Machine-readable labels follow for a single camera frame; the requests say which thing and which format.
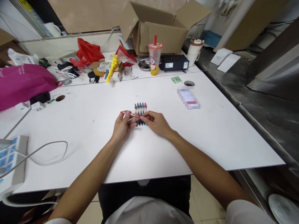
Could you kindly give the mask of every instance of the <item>yellow liquid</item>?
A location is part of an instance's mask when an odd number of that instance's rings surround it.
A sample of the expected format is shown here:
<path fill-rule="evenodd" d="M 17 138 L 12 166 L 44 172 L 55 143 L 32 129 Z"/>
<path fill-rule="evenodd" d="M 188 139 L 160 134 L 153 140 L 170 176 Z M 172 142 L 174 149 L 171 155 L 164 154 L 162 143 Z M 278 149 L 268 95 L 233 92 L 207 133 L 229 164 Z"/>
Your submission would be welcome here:
<path fill-rule="evenodd" d="M 159 67 L 158 67 L 158 66 L 156 67 L 155 70 L 150 70 L 150 74 L 151 74 L 152 76 L 156 76 L 156 75 L 158 75 L 158 72 L 159 72 Z"/>

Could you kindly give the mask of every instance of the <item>forearm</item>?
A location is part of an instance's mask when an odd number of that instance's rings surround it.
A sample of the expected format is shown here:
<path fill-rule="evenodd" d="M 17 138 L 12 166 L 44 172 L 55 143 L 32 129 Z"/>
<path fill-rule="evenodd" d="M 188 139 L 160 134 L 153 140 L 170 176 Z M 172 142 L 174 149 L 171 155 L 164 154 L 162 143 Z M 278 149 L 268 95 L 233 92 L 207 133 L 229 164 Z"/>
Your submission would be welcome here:
<path fill-rule="evenodd" d="M 243 199 L 253 202 L 228 172 L 177 132 L 172 132 L 168 140 L 182 155 L 198 181 L 225 209 L 233 200 Z"/>
<path fill-rule="evenodd" d="M 72 224 L 75 224 L 79 220 L 103 183 L 119 147 L 119 143 L 110 140 L 102 148 L 92 162 L 67 189 L 49 220 L 65 218 Z"/>

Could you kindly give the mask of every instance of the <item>white shirt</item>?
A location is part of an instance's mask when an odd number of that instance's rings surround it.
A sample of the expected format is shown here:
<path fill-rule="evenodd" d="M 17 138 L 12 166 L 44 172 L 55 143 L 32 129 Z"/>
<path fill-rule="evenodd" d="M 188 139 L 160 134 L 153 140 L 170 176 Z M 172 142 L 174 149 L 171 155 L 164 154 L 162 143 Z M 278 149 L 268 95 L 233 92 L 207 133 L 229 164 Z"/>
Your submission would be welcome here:
<path fill-rule="evenodd" d="M 170 204 L 156 198 L 133 197 L 117 209 L 105 224 L 193 224 L 193 220 Z M 256 205 L 244 200 L 232 201 L 226 210 L 227 224 L 275 224 L 275 222 Z M 71 224 L 64 218 L 56 218 L 46 224 Z"/>

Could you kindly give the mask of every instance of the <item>yellow toy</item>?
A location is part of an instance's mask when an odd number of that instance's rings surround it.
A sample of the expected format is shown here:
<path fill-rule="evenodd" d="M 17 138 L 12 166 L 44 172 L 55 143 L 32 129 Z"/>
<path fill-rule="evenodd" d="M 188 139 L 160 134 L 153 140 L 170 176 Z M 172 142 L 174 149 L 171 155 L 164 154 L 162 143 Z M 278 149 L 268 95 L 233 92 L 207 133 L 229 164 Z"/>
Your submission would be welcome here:
<path fill-rule="evenodd" d="M 106 79 L 106 82 L 110 82 L 110 79 L 113 75 L 113 72 L 114 70 L 118 67 L 118 59 L 117 59 L 117 55 L 113 55 L 113 60 L 111 62 L 111 68 L 110 68 L 110 71 L 108 73 L 108 76 L 107 76 L 107 79 Z"/>

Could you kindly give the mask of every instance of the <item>thermos bottle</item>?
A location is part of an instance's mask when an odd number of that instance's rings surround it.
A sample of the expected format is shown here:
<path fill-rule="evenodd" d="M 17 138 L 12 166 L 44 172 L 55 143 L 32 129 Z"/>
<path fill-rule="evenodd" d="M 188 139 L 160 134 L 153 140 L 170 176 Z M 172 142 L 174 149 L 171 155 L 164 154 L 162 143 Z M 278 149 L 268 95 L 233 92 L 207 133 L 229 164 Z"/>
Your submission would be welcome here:
<path fill-rule="evenodd" d="M 194 65 L 194 62 L 199 59 L 199 54 L 202 51 L 204 40 L 193 40 L 190 44 L 187 59 L 189 60 L 189 67 Z"/>

